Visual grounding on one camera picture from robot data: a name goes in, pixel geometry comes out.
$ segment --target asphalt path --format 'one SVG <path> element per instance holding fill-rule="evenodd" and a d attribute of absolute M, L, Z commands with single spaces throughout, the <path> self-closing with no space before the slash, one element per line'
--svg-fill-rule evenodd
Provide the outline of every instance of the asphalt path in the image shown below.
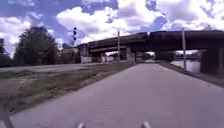
<path fill-rule="evenodd" d="M 223 128 L 224 90 L 140 64 L 79 91 L 11 116 L 16 128 Z"/>

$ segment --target paved path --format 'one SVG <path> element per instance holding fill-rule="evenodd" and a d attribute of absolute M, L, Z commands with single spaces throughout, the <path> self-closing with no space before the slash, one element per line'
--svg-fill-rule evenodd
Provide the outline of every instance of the paved path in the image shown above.
<path fill-rule="evenodd" d="M 11 118 L 16 128 L 139 128 L 146 120 L 154 128 L 223 128 L 224 90 L 140 64 Z"/>

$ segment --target green tree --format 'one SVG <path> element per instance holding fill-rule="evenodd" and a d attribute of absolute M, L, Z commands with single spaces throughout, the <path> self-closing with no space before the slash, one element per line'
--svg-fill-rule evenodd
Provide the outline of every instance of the green tree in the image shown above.
<path fill-rule="evenodd" d="M 9 67 L 11 66 L 11 58 L 8 53 L 5 51 L 4 40 L 0 39 L 0 67 Z"/>
<path fill-rule="evenodd" d="M 14 60 L 20 65 L 54 64 L 57 60 L 55 39 L 45 27 L 31 27 L 19 37 Z"/>

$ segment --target white cloud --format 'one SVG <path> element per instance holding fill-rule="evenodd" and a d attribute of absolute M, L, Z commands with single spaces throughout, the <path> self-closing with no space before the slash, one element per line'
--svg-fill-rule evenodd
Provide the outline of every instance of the white cloud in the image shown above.
<path fill-rule="evenodd" d="M 27 12 L 27 15 L 38 20 L 43 17 L 43 14 L 36 13 L 36 12 Z"/>
<path fill-rule="evenodd" d="M 36 0 L 8 0 L 9 4 L 20 4 L 22 6 L 35 6 Z"/>
<path fill-rule="evenodd" d="M 140 30 L 143 26 L 150 27 L 162 14 L 149 11 L 145 5 L 145 0 L 118 0 L 117 10 L 105 7 L 91 15 L 82 12 L 81 7 L 75 7 L 60 12 L 56 19 L 69 31 L 77 27 L 78 31 L 87 35 L 81 42 L 87 42 L 114 37 L 117 35 L 117 30 L 127 34 L 128 31 Z"/>
<path fill-rule="evenodd" d="M 56 38 L 55 41 L 58 44 L 58 49 L 61 50 L 62 49 L 62 44 L 65 43 L 65 40 L 63 38 Z"/>
<path fill-rule="evenodd" d="M 224 1 L 215 0 L 157 0 L 157 9 L 160 10 L 167 20 L 163 30 L 212 29 L 224 30 Z"/>
<path fill-rule="evenodd" d="M 54 32 L 55 32 L 53 29 L 47 29 L 47 31 L 48 31 L 48 33 L 50 33 L 51 35 L 53 35 Z"/>
<path fill-rule="evenodd" d="M 29 21 L 17 17 L 0 17 L 0 38 L 5 39 L 6 50 L 14 52 L 12 46 L 19 42 L 19 35 L 31 26 Z"/>

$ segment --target tree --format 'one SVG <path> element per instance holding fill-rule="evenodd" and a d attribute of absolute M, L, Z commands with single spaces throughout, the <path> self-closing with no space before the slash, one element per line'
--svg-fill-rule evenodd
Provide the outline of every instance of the tree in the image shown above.
<path fill-rule="evenodd" d="M 0 39 L 0 54 L 5 53 L 5 48 L 4 48 L 4 39 Z"/>
<path fill-rule="evenodd" d="M 11 58 L 4 48 L 4 40 L 0 39 L 0 67 L 9 67 L 11 66 Z"/>
<path fill-rule="evenodd" d="M 19 37 L 14 60 L 19 65 L 54 64 L 57 59 L 55 39 L 45 27 L 31 27 Z"/>
<path fill-rule="evenodd" d="M 172 62 L 174 60 L 174 52 L 171 51 L 156 51 L 155 60 L 163 60 L 167 62 Z"/>

